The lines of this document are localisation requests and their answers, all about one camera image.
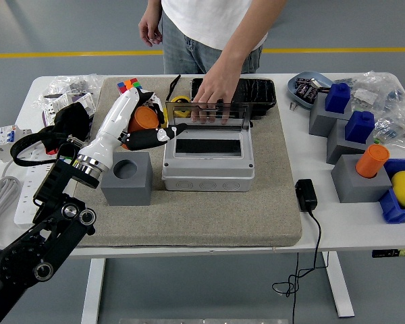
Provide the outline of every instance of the yellow floor line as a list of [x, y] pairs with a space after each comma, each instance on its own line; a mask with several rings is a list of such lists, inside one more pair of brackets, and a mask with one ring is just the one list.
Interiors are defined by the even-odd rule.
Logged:
[[[334, 47], [299, 49], [263, 49], [264, 54], [299, 53], [405, 53], [405, 47]], [[145, 56], [162, 55], [162, 50], [153, 51], [78, 51], [40, 53], [0, 53], [0, 59], [21, 59], [31, 57], [87, 57], [87, 56]]]

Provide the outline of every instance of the human hand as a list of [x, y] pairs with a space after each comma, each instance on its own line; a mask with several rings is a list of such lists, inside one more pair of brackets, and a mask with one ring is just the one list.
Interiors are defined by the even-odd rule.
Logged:
[[162, 7], [160, 5], [148, 5], [138, 24], [140, 38], [149, 47], [152, 47], [153, 44], [159, 45], [162, 41], [162, 34], [158, 28], [161, 16]]
[[[205, 109], [214, 109], [214, 104], [219, 100], [223, 101], [225, 104], [231, 103], [232, 97], [237, 88], [238, 80], [240, 79], [241, 71], [242, 63], [234, 63], [234, 60], [227, 60], [221, 56], [205, 75], [193, 102], [213, 104], [202, 107]], [[230, 108], [225, 106], [222, 113], [221, 123], [226, 124], [229, 116]], [[207, 114], [204, 110], [199, 112], [193, 111], [191, 114], [191, 120], [196, 122], [198, 119], [202, 124], [204, 124], [207, 119], [210, 122], [214, 122], [215, 112], [211, 113], [209, 111]]]

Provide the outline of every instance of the plastic bag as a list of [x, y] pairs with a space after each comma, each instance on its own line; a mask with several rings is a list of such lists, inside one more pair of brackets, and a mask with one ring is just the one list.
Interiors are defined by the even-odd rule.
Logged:
[[346, 83], [351, 88], [353, 111], [373, 113], [376, 142], [405, 149], [405, 92], [393, 74], [370, 71], [335, 82]]
[[75, 102], [82, 103], [89, 117], [92, 117], [97, 108], [103, 78], [96, 74], [57, 76], [32, 106], [42, 113], [45, 126], [53, 125], [57, 112]]

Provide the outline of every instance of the table leg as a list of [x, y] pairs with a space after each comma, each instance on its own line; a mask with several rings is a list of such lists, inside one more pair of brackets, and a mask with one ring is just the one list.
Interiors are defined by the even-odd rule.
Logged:
[[97, 324], [106, 259], [92, 259], [81, 324]]
[[[328, 252], [322, 253], [325, 264], [327, 264]], [[352, 309], [350, 295], [348, 294], [344, 274], [342, 273], [338, 253], [336, 251], [330, 252], [327, 274], [329, 276], [331, 292], [335, 300], [337, 315], [339, 317], [353, 317], [354, 310]]]

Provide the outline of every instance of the white table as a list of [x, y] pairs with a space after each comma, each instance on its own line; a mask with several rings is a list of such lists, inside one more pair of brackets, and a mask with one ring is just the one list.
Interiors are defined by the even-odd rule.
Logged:
[[[355, 74], [325, 74], [331, 80], [349, 78]], [[294, 183], [299, 179], [313, 181], [318, 198], [314, 210], [315, 217], [322, 227], [320, 251], [373, 250], [405, 248], [405, 224], [389, 225], [382, 217], [378, 202], [340, 204], [331, 179], [332, 165], [325, 162], [327, 139], [308, 134], [309, 111], [297, 107], [290, 110], [291, 99], [287, 95], [288, 80], [295, 74], [255, 74], [252, 77], [270, 78], [276, 87], [283, 132], [288, 157], [290, 159]], [[33, 132], [43, 127], [40, 114], [33, 114], [33, 101], [46, 89], [53, 77], [37, 78], [30, 87], [16, 124], [21, 128], [31, 128]], [[389, 147], [391, 157], [405, 158], [405, 150]], [[0, 177], [5, 164], [0, 162]], [[14, 175], [24, 181], [25, 169], [12, 165], [7, 175]], [[9, 244], [23, 231], [13, 223], [17, 202], [0, 219], [0, 242]], [[70, 257], [92, 258], [83, 323], [96, 323], [97, 307], [103, 278], [105, 258], [131, 257], [142, 255], [183, 255], [207, 253], [256, 253], [256, 252], [312, 252], [317, 242], [317, 226], [307, 213], [301, 213], [302, 238], [289, 247], [281, 248], [77, 248]], [[336, 253], [330, 254], [327, 269], [332, 284], [337, 310], [340, 316], [354, 316], [348, 291], [343, 280], [342, 270]]]

